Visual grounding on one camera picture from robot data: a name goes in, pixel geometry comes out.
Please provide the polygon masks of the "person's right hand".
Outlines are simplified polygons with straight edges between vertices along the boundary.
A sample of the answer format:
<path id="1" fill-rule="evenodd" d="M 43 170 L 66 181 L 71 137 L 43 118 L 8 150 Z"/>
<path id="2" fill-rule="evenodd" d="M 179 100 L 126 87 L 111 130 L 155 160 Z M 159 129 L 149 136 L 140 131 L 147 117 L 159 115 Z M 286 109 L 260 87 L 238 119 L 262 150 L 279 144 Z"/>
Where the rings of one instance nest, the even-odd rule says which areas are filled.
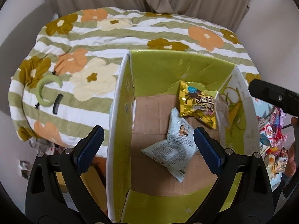
<path id="1" fill-rule="evenodd" d="M 298 126 L 298 119 L 296 117 L 293 117 L 291 119 L 291 124 L 293 128 L 296 128 Z M 288 150 L 288 163 L 284 173 L 287 177 L 292 177 L 294 176 L 295 172 L 296 172 L 295 142 L 293 142 L 290 149 Z"/>

